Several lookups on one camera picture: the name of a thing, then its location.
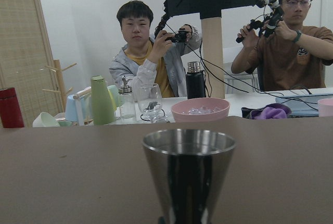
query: wooden post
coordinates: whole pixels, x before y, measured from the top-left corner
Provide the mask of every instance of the wooden post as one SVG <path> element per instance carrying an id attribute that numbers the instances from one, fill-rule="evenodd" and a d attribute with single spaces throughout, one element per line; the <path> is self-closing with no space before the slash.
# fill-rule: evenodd
<path id="1" fill-rule="evenodd" d="M 201 20 L 203 58 L 212 64 L 223 68 L 222 23 L 220 17 Z M 220 68 L 204 61 L 206 67 L 218 78 L 206 70 L 206 87 L 211 97 L 224 99 L 224 72 Z"/>
<path id="2" fill-rule="evenodd" d="M 54 67 L 58 70 L 56 72 L 57 74 L 57 81 L 58 81 L 58 87 L 60 91 L 60 97 L 61 97 L 61 102 L 62 102 L 62 111 L 64 112 L 66 108 L 66 102 L 67 102 L 67 96 L 66 96 L 66 89 L 65 89 L 65 83 L 63 81 L 63 76 L 62 76 L 62 70 L 60 66 L 60 61 L 59 60 L 54 60 Z"/>

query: light blue cup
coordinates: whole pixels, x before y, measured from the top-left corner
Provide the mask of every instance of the light blue cup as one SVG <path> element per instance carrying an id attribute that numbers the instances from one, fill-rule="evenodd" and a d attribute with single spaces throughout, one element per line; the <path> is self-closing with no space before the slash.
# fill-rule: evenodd
<path id="1" fill-rule="evenodd" d="M 119 92 L 118 92 L 118 88 L 116 85 L 110 85 L 108 86 L 108 90 L 111 92 L 112 97 L 114 99 L 114 101 L 116 102 L 116 106 L 119 107 L 120 106 L 120 98 L 119 98 Z"/>
<path id="2" fill-rule="evenodd" d="M 78 112 L 76 111 L 74 95 L 67 96 L 65 119 L 67 121 L 79 122 Z M 90 93 L 80 97 L 83 119 L 92 119 L 91 96 Z"/>

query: wooden stand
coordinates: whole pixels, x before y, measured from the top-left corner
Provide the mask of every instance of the wooden stand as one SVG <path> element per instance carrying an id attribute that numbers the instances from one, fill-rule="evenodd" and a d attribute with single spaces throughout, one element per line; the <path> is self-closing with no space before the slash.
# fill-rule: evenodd
<path id="1" fill-rule="evenodd" d="M 206 67 L 206 87 L 212 87 L 211 97 L 224 99 L 224 71 L 222 48 L 222 23 L 220 17 L 201 20 L 203 58 Z"/>
<path id="2" fill-rule="evenodd" d="M 43 91 L 60 94 L 62 111 L 65 112 L 66 102 L 67 102 L 67 95 L 73 90 L 73 87 L 71 87 L 70 89 L 68 89 L 66 91 L 65 83 L 63 81 L 62 72 L 71 68 L 71 67 L 73 67 L 73 66 L 75 66 L 77 63 L 73 63 L 73 64 L 67 66 L 66 68 L 62 69 L 61 66 L 60 66 L 60 61 L 59 60 L 54 60 L 53 62 L 54 62 L 54 67 L 49 66 L 49 65 L 46 65 L 45 67 L 56 73 L 57 81 L 58 81 L 58 91 L 56 91 L 56 90 L 47 90 L 47 89 L 43 89 Z"/>

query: wire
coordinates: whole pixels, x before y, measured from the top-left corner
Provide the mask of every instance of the wire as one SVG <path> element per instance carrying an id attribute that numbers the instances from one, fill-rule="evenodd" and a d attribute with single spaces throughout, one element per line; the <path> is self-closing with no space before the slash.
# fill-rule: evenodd
<path id="1" fill-rule="evenodd" d="M 176 34 L 176 32 L 167 23 L 165 25 L 168 26 L 169 29 L 172 30 L 172 32 Z"/>
<path id="2" fill-rule="evenodd" d="M 164 116 L 165 116 L 165 111 L 164 111 L 163 109 L 161 109 L 161 110 L 163 111 L 163 116 L 161 116 L 161 117 L 164 117 Z M 150 120 L 147 120 L 147 119 L 142 118 L 142 116 L 144 116 L 144 114 L 141 114 L 141 115 L 140 115 L 140 118 L 141 118 L 142 121 L 150 121 Z"/>
<path id="3" fill-rule="evenodd" d="M 202 61 L 206 61 L 206 62 L 210 63 L 211 65 L 218 67 L 218 68 L 221 69 L 223 72 L 225 72 L 228 76 L 234 78 L 235 80 L 241 81 L 241 82 L 247 84 L 248 86 L 254 88 L 255 91 L 256 91 L 257 93 L 260 93 L 260 94 L 267 94 L 267 95 L 270 95 L 270 96 L 273 96 L 273 97 L 276 97 L 276 98 L 285 99 L 286 101 L 283 102 L 283 103 L 286 103 L 286 102 L 288 102 L 288 101 L 298 101 L 298 102 L 303 102 L 303 103 L 305 103 L 309 108 L 318 111 L 318 109 L 316 109 L 316 108 L 314 108 L 314 107 L 312 107 L 312 106 L 309 105 L 309 104 L 316 104 L 316 105 L 317 105 L 318 103 L 306 102 L 306 101 L 304 101 L 304 100 L 302 100 L 302 99 L 300 99 L 300 98 L 288 98 L 288 99 L 286 99 L 285 97 L 283 97 L 284 94 L 281 93 L 281 92 L 266 92 L 266 91 L 264 91 L 264 90 L 258 89 L 258 88 L 256 88 L 255 86 L 252 86 L 251 84 L 247 83 L 246 81 L 244 81 L 244 80 L 240 80 L 240 79 L 238 79 L 237 77 L 232 76 L 231 74 L 229 74 L 228 72 L 226 72 L 223 68 L 221 68 L 221 67 L 219 67 L 219 66 L 217 66 L 217 65 L 215 65 L 215 64 L 213 64 L 213 63 L 211 63 L 211 62 L 209 62 L 209 61 L 207 61 L 207 60 L 205 60 L 204 58 L 202 58 L 202 56 L 201 56 L 201 48 L 200 48 L 200 56 L 199 56 L 199 55 L 198 55 L 193 49 L 191 49 L 187 44 L 185 44 L 185 45 L 186 45 L 190 50 L 192 50 L 192 51 L 193 51 L 193 52 L 194 52 L 194 53 L 200 58 L 200 60 L 202 60 Z M 221 79 L 219 79 L 218 77 L 216 77 L 216 76 L 215 76 L 215 75 L 214 75 L 209 69 L 208 69 L 208 71 L 209 71 L 209 72 L 210 72 L 215 78 L 217 78 L 219 81 L 221 81 L 221 82 L 227 84 L 228 86 L 231 86 L 231 85 L 229 85 L 228 83 L 226 83 L 226 82 L 222 81 Z M 235 89 L 237 89 L 237 90 L 240 90 L 240 91 L 243 91 L 243 92 L 248 93 L 248 91 L 241 90 L 241 89 L 236 88 L 236 87 L 234 87 L 234 86 L 231 86 L 231 87 L 232 87 L 232 88 L 235 88 Z"/>
<path id="4" fill-rule="evenodd" d="M 309 93 L 309 95 L 312 95 L 312 93 L 310 92 L 310 90 L 308 90 L 307 87 L 305 87 L 305 86 L 303 86 L 303 85 L 301 85 L 301 84 L 295 84 L 295 85 L 292 86 L 289 90 L 292 90 L 292 89 L 297 88 L 297 87 L 301 87 L 301 88 L 303 88 L 304 90 L 306 90 L 306 91 Z"/>
<path id="5" fill-rule="evenodd" d="M 208 71 L 207 73 L 205 72 L 205 76 L 206 76 L 206 74 L 207 74 L 207 77 L 208 77 L 208 83 L 209 83 L 209 86 L 210 86 L 210 89 L 211 89 L 211 93 L 209 93 L 208 88 L 205 86 L 205 89 L 206 89 L 206 91 L 207 91 L 207 93 L 208 93 L 208 97 L 211 97 L 212 92 L 213 92 L 213 88 L 212 88 L 212 85 L 211 85 L 211 83 L 210 83 L 210 79 L 209 79 L 209 73 L 212 74 L 212 76 L 214 76 L 217 80 L 223 82 L 224 84 L 227 84 L 228 86 L 230 86 L 230 87 L 232 87 L 232 88 L 234 88 L 234 89 L 237 89 L 237 90 L 242 91 L 242 92 L 245 92 L 245 93 L 249 93 L 249 92 L 248 92 L 248 91 L 245 91 L 245 90 L 242 90 L 242 89 L 239 89 L 239 88 L 237 88 L 237 87 L 235 87 L 235 86 L 232 86 L 232 85 L 226 83 L 225 81 L 222 81 L 220 78 L 218 78 L 216 75 L 214 75 L 214 74 L 208 69 L 208 67 L 207 67 L 207 66 L 205 65 L 205 63 L 204 63 L 205 61 L 208 62 L 209 64 L 211 64 L 211 65 L 213 65 L 213 66 L 215 66 L 215 67 L 221 69 L 221 70 L 222 70 L 223 72 L 225 72 L 228 76 L 234 78 L 235 80 L 241 81 L 241 82 L 247 84 L 248 86 L 254 88 L 254 90 L 255 90 L 257 93 L 260 93 L 260 94 L 267 94 L 267 95 L 270 95 L 270 96 L 273 96 L 273 97 L 276 97 L 276 98 L 286 99 L 285 97 L 283 97 L 283 96 L 284 96 L 283 93 L 280 93 L 280 92 L 266 92 L 266 91 L 264 91 L 264 90 L 258 89 L 258 88 L 256 88 L 255 86 L 252 86 L 251 84 L 247 83 L 246 81 L 244 81 L 244 80 L 240 80 L 240 79 L 238 79 L 237 77 L 232 76 L 231 74 L 229 74 L 228 72 L 226 72 L 223 68 L 219 67 L 218 65 L 215 65 L 215 64 L 211 63 L 210 61 L 205 60 L 204 58 L 202 58 L 202 54 L 201 54 L 202 41 L 201 41 L 201 44 L 200 44 L 200 47 L 199 47 L 199 54 L 200 54 L 200 55 L 198 55 L 198 54 L 197 54 L 197 53 L 196 53 L 196 52 L 195 52 L 190 46 L 188 46 L 186 43 L 184 43 L 184 44 L 185 44 L 185 46 L 187 46 L 187 47 L 188 47 L 188 48 L 189 48 L 194 54 L 196 54 L 196 55 L 199 57 L 199 59 L 200 59 L 200 63 L 202 64 L 204 70 L 205 70 L 205 71 L 206 71 L 206 70 Z M 288 99 L 287 99 L 285 102 L 283 102 L 283 103 L 286 103 L 286 102 L 288 102 L 288 101 L 298 101 L 298 102 L 303 102 L 303 103 L 305 103 L 309 108 L 318 111 L 318 109 L 316 109 L 316 108 L 314 108 L 314 107 L 312 107 L 312 106 L 309 105 L 309 104 L 316 104 L 316 105 L 317 105 L 318 103 L 306 102 L 306 101 L 304 101 L 304 100 L 302 100 L 302 99 L 300 99 L 300 98 L 288 98 Z"/>

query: white wall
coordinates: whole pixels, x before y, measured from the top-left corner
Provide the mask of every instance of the white wall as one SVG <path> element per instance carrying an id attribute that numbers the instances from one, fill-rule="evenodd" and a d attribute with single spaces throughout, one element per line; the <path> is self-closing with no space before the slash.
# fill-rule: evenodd
<path id="1" fill-rule="evenodd" d="M 90 85 L 91 76 L 99 74 L 109 83 L 113 82 L 108 67 L 113 56 L 125 44 L 116 14 L 120 6 L 128 1 L 130 0 L 41 0 L 53 58 L 60 59 L 63 67 L 78 63 L 63 74 L 67 88 L 73 86 L 74 91 L 79 91 Z M 165 0 L 142 1 L 154 12 L 151 26 L 153 33 L 164 14 Z M 333 25 L 328 24 L 328 17 L 320 15 L 321 9 L 321 0 L 314 0 L 305 24 L 323 24 L 333 28 Z M 235 38 L 240 27 L 262 12 L 263 9 L 256 6 L 223 10 L 223 47 L 239 46 Z M 184 23 L 201 28 L 199 14 L 175 16 L 168 21 L 175 30 Z M 197 57 L 189 54 L 184 63 L 190 59 L 196 60 Z"/>

